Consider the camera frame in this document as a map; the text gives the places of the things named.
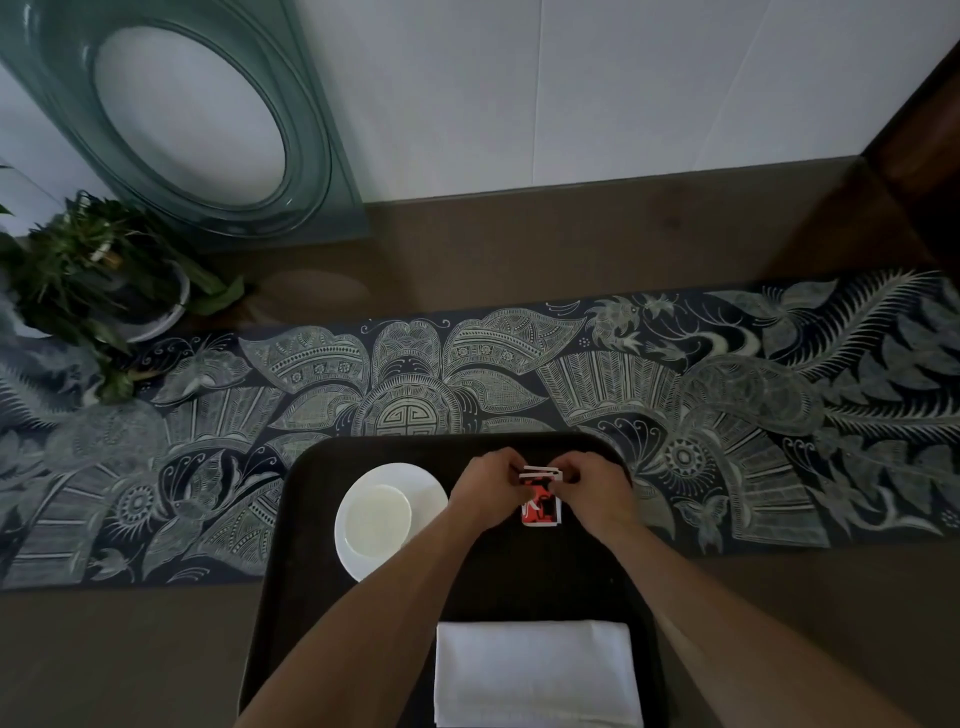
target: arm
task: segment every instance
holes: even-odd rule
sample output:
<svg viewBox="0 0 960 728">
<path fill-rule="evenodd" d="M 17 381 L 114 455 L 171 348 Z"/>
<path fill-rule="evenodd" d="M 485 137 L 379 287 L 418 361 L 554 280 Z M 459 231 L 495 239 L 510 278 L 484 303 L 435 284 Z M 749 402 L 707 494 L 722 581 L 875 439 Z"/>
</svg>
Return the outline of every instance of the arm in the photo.
<svg viewBox="0 0 960 728">
<path fill-rule="evenodd" d="M 619 466 L 582 452 L 553 465 L 565 481 L 579 478 L 556 483 L 557 496 L 616 556 L 724 725 L 916 726 L 859 677 L 640 525 Z"/>
<path fill-rule="evenodd" d="M 327 611 L 236 728 L 395 725 L 467 552 L 532 496 L 512 483 L 524 465 L 510 448 L 473 458 L 441 515 Z"/>
</svg>

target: black tray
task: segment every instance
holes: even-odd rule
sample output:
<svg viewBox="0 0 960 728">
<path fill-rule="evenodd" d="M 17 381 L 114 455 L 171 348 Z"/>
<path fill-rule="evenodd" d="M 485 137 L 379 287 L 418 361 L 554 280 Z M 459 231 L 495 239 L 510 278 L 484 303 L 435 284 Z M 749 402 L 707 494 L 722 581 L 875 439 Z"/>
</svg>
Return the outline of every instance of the black tray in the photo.
<svg viewBox="0 0 960 728">
<path fill-rule="evenodd" d="M 546 465 L 572 449 L 599 452 L 621 462 L 605 443 L 579 432 L 338 437 L 305 452 L 291 468 L 283 490 L 239 709 L 354 585 L 337 558 L 333 522 L 341 499 L 358 477 L 385 463 L 412 463 L 430 471 L 449 494 L 471 457 L 508 445 L 532 465 Z M 557 527 L 530 528 L 517 515 L 484 533 L 454 581 L 441 619 L 623 622 L 630 628 L 644 723 L 649 728 L 667 724 L 653 617 L 623 569 L 569 508 Z M 434 725 L 434 660 L 431 649 L 397 725 Z"/>
</svg>

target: white cloth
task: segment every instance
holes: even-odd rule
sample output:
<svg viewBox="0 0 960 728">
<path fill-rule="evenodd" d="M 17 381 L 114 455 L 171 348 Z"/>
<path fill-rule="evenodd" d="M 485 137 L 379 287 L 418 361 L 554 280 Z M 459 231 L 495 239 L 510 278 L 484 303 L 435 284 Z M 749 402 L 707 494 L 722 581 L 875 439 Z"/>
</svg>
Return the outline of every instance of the white cloth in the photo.
<svg viewBox="0 0 960 728">
<path fill-rule="evenodd" d="M 608 621 L 441 622 L 440 728 L 643 725 L 630 630 Z"/>
</svg>

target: person's left arm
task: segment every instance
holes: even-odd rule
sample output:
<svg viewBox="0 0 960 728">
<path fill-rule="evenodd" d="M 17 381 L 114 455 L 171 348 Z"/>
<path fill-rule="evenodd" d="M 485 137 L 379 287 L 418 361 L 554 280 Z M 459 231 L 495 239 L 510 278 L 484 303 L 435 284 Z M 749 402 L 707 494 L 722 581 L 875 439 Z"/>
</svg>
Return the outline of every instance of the person's left arm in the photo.
<svg viewBox="0 0 960 728">
<path fill-rule="evenodd" d="M 235 728 L 395 725 L 473 542 L 532 497 L 524 465 L 512 448 L 473 458 L 443 512 L 327 611 Z"/>
</svg>

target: person's left hand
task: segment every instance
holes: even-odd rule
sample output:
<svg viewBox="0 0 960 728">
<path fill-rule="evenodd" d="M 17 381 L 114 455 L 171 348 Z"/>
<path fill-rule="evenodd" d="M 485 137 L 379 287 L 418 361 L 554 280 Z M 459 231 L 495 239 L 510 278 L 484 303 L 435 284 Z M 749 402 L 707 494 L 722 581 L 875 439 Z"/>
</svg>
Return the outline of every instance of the person's left hand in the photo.
<svg viewBox="0 0 960 728">
<path fill-rule="evenodd" d="M 518 484 L 517 474 L 526 464 L 513 448 L 474 457 L 453 486 L 447 508 L 474 527 L 477 535 L 493 528 L 534 496 L 533 488 Z"/>
</svg>

